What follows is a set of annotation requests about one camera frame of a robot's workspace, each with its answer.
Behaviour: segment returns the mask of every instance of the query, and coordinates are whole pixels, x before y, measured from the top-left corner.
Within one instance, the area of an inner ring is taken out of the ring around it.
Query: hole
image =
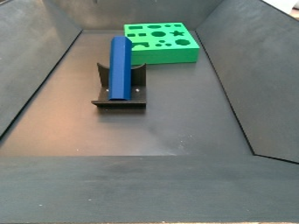
[[[165,33],[163,31],[155,31],[152,32],[152,35],[157,38],[163,37],[165,35]]]
[[[173,31],[171,32],[171,34],[176,37],[176,36],[183,36],[183,31]]]
[[[187,39],[177,39],[177,40],[175,40],[175,43],[179,46],[187,46],[191,43],[191,41]]]
[[[141,25],[128,26],[128,30],[139,30],[143,29]]]
[[[159,29],[159,28],[161,28],[161,26],[159,24],[151,24],[147,27],[151,28],[151,29]]]
[[[149,47],[147,42],[137,42],[132,44],[132,48],[135,48],[136,46],[144,46],[144,47]]]

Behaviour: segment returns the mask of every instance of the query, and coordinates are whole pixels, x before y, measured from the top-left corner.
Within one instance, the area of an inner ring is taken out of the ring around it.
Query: star-shaped hole
[[[183,31],[172,31],[171,34],[176,36],[183,36]]]

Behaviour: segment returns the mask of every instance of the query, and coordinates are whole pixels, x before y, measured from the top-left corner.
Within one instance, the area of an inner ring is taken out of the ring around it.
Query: blue block
[[[131,100],[131,50],[127,37],[113,37],[109,52],[108,99]]]

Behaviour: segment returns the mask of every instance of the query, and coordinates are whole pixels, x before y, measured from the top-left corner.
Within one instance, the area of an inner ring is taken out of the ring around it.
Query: dark gray surface
[[[51,1],[1,4],[0,136],[79,33]]]
[[[298,21],[225,0],[197,33],[255,153],[299,162]]]
[[[189,30],[221,0],[53,0],[84,30],[123,30],[124,24],[183,22]]]
[[[299,166],[251,155],[203,50],[148,66],[145,113],[99,113],[116,34],[79,36],[3,139],[0,221],[298,222]]]
[[[120,34],[79,36],[3,139],[0,156],[249,154],[204,51],[197,63],[147,66],[145,110],[91,104],[100,90],[97,62],[108,66],[109,42]]]
[[[232,154],[3,157],[1,222],[299,221],[299,166]]]

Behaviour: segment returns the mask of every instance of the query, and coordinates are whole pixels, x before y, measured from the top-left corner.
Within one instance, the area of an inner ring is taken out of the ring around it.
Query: green shape sorter
[[[125,24],[132,65],[196,62],[200,47],[183,23]]]

